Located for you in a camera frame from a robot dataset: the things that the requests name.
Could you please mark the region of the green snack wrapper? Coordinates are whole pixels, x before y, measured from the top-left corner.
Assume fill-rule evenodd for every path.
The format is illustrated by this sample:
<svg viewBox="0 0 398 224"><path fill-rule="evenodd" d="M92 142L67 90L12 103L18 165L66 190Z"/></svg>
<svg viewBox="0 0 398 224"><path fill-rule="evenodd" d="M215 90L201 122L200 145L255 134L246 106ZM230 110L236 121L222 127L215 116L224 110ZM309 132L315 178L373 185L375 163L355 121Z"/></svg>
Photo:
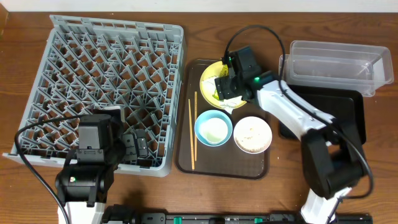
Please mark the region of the green snack wrapper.
<svg viewBox="0 0 398 224"><path fill-rule="evenodd" d="M227 65L223 65L223 68L220 71L219 77L220 78L221 77L227 77L228 75L229 75L228 66ZM217 99L218 101L220 100L217 90L215 90L215 92L213 94L213 98Z"/></svg>

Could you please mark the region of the white bowl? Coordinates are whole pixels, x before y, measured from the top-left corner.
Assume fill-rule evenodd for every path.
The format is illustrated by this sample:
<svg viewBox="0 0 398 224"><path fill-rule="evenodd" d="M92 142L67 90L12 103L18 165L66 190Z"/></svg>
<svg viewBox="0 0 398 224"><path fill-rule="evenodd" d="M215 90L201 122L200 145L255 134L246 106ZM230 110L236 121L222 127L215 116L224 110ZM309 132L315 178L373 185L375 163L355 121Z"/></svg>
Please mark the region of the white bowl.
<svg viewBox="0 0 398 224"><path fill-rule="evenodd" d="M233 131L236 145L248 154L265 152L272 142L272 131L262 118L248 116L239 120Z"/></svg>

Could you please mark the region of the light blue bowl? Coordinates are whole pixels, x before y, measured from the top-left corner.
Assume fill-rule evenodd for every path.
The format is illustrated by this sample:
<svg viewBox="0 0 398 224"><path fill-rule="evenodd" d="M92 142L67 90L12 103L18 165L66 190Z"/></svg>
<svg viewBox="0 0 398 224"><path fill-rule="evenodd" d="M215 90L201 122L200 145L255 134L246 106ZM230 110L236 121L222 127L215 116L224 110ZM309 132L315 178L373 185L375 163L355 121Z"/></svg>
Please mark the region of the light blue bowl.
<svg viewBox="0 0 398 224"><path fill-rule="evenodd" d="M218 147L232 136L233 124L226 113L220 110L208 110L198 116L195 131L197 139L202 144Z"/></svg>

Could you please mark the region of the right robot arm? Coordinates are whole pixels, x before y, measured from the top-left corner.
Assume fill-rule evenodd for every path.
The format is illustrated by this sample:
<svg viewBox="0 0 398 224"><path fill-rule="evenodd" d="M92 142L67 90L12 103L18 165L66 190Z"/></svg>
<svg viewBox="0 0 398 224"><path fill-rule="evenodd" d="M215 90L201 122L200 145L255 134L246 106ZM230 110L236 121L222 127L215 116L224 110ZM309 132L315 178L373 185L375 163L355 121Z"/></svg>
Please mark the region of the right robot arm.
<svg viewBox="0 0 398 224"><path fill-rule="evenodd" d="M339 204L365 175L371 175L354 123L340 123L298 96L281 75L263 72L250 47L226 50L228 73L215 80L219 99L254 101L300 141L303 173L310 187L300 214L306 223L331 223Z"/></svg>

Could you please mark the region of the white napkin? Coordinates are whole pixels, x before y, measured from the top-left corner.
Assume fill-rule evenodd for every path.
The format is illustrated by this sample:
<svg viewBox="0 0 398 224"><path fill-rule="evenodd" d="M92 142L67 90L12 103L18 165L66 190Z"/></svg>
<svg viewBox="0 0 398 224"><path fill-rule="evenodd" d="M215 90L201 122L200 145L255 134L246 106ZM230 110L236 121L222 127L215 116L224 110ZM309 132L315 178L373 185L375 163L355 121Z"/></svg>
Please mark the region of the white napkin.
<svg viewBox="0 0 398 224"><path fill-rule="evenodd" d="M216 90L215 78L211 77L204 79L200 82L200 90L204 97L204 99L213 107L225 110L229 114L233 112L233 110L242 107L246 104L245 101L241 99L240 96L229 99L229 100L217 100L213 98L213 94Z"/></svg>

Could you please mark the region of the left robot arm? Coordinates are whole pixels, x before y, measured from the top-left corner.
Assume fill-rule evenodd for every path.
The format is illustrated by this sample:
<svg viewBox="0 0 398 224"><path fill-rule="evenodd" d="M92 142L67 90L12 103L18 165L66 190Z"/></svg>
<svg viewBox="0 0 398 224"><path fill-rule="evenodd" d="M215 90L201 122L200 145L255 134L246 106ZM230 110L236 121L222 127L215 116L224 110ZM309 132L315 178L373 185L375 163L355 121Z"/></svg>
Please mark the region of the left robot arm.
<svg viewBox="0 0 398 224"><path fill-rule="evenodd" d="M148 155L143 129L124 135L124 110L109 106L81 117L79 145L67 154L55 179L57 196L67 223L139 223L133 208L106 206L114 173L126 155Z"/></svg>

